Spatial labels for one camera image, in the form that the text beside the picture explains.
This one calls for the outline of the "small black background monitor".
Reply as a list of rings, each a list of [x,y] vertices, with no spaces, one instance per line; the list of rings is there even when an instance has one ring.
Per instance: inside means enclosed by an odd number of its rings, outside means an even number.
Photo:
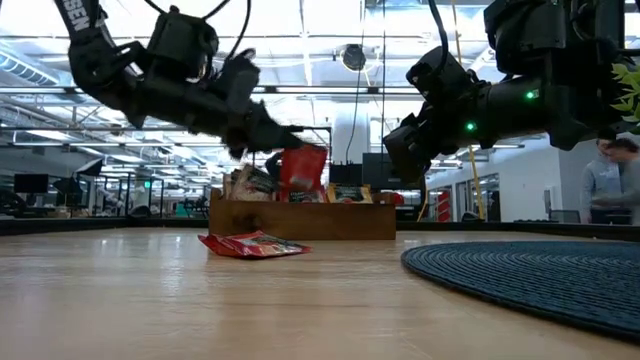
[[[47,193],[49,187],[48,174],[15,174],[14,192],[24,194]]]

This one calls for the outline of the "large black monitor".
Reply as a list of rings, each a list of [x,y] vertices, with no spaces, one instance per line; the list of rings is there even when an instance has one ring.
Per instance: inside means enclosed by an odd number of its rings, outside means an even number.
[[[404,182],[397,174],[387,153],[363,153],[362,183],[373,190],[423,190],[425,179]]]

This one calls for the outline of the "wooden three-compartment tea box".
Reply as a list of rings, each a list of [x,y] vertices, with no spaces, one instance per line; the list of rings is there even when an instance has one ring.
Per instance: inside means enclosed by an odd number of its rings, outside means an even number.
[[[210,202],[211,234],[256,231],[292,241],[394,240],[396,210],[389,204]]]

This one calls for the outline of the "round dark blue placemat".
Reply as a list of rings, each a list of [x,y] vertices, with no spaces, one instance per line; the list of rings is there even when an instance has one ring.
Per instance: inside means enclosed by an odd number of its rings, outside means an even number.
[[[640,345],[640,245],[516,241],[418,246],[403,267],[482,301]]]

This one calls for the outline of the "beige tea packet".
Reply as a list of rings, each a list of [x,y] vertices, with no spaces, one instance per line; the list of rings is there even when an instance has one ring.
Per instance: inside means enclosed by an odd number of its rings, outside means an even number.
[[[224,175],[223,193],[227,200],[274,201],[276,190],[276,182],[268,173],[248,164]]]

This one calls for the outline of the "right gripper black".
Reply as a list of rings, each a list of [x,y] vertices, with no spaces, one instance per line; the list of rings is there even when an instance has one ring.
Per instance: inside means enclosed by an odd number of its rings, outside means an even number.
[[[549,121],[541,80],[518,77],[475,83],[457,98],[429,105],[422,132],[420,120],[411,113],[382,142],[395,174],[404,183],[416,183],[436,153],[473,144],[489,148],[501,139],[542,132]]]

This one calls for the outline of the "orange tea packet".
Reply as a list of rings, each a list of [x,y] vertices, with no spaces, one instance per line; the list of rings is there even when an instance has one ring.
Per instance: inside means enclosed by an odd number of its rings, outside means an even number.
[[[369,185],[355,186],[330,183],[327,189],[327,198],[330,203],[344,204],[372,204],[371,189]]]

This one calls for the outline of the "white building column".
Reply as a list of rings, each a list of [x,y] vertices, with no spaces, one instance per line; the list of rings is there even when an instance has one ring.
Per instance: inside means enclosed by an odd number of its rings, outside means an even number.
[[[364,104],[338,104],[332,124],[332,160],[361,164],[369,152],[370,120]]]

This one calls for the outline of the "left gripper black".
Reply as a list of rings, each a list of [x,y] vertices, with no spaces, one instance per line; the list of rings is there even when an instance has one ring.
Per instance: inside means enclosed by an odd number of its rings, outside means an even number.
[[[231,113],[216,81],[209,88],[162,77],[134,79],[132,126],[142,128],[149,116],[192,132],[221,137],[232,159],[241,159],[247,151],[295,149],[306,144],[289,127],[272,119],[263,102],[250,100],[244,115]]]

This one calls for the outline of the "small green artificial plant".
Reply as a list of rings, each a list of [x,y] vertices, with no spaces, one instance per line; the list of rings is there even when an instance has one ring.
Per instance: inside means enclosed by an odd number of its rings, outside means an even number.
[[[612,79],[622,91],[610,105],[622,119],[632,125],[630,132],[640,136],[640,66],[613,63]]]

